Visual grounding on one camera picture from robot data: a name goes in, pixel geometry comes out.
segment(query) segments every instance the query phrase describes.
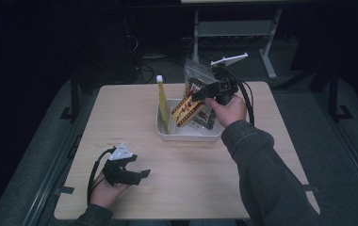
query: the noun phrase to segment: dark background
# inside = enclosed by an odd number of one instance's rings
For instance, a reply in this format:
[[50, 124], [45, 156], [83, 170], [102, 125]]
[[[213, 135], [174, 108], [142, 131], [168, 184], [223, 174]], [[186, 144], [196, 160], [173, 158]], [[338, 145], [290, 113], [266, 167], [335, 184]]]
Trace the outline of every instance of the dark background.
[[[294, 69], [329, 62], [358, 93], [358, 4], [335, 2], [285, 8], [276, 39], [301, 39]], [[0, 1], [0, 197], [73, 69], [81, 72], [84, 92], [103, 84], [128, 84], [136, 76], [137, 57], [156, 45], [180, 55], [180, 38], [192, 36], [191, 10], [89, 13], [83, 8], [113, 7], [114, 1], [87, 3]], [[216, 15], [215, 10], [204, 14], [222, 19]], [[226, 17], [245, 15], [265, 16], [254, 11]], [[133, 43], [125, 34], [142, 40], [135, 53], [128, 53]]]

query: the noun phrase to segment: hand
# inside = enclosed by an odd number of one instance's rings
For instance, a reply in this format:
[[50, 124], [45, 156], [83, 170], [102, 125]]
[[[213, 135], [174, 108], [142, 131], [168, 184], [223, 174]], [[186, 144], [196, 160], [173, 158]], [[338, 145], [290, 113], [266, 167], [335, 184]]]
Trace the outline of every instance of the hand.
[[112, 186], [106, 179], [103, 172], [94, 180], [95, 188], [91, 192], [90, 203], [108, 209], [114, 201], [127, 189], [129, 185], [116, 184]]
[[243, 99], [236, 95], [227, 105], [220, 105], [211, 98], [205, 98], [205, 102], [214, 109], [218, 121], [225, 128], [235, 121], [246, 120], [246, 104], [244, 104]]

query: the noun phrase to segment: wooden table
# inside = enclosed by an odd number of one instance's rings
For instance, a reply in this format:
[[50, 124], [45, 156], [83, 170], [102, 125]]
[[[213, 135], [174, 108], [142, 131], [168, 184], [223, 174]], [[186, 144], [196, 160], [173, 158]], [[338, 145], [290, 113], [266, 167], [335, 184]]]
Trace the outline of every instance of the wooden table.
[[[264, 82], [250, 82], [255, 126], [273, 135], [275, 149], [304, 184], [308, 180], [290, 136]], [[166, 84], [167, 98], [180, 99], [184, 84]], [[102, 87], [89, 117], [55, 216], [78, 218], [85, 212], [87, 185], [94, 161], [121, 142], [138, 155], [128, 170], [151, 169], [139, 186], [131, 186], [113, 207], [114, 218], [248, 218], [240, 199], [235, 162], [221, 140], [216, 142], [164, 141], [157, 133], [157, 85]], [[102, 160], [103, 167], [107, 156]], [[310, 203], [319, 212], [312, 192]]]

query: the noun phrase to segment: person's right hand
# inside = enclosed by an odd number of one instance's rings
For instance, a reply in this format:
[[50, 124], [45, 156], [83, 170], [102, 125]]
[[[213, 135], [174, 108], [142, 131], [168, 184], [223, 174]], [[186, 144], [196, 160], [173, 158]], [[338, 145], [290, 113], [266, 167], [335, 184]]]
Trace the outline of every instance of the person's right hand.
[[218, 121], [225, 128], [235, 121], [246, 120], [246, 104], [244, 104], [243, 99], [236, 95], [233, 96], [227, 105], [220, 105], [211, 98], [205, 98], [205, 103], [214, 109]]

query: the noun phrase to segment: person's left hand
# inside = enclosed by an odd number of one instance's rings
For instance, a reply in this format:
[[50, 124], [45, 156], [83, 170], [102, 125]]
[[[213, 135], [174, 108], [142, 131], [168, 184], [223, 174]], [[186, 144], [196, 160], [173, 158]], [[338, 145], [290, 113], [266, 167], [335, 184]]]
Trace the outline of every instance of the person's left hand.
[[95, 188], [91, 192], [90, 203], [108, 209], [114, 201], [127, 189], [129, 185], [116, 184], [112, 186], [106, 179], [103, 172], [94, 180]]

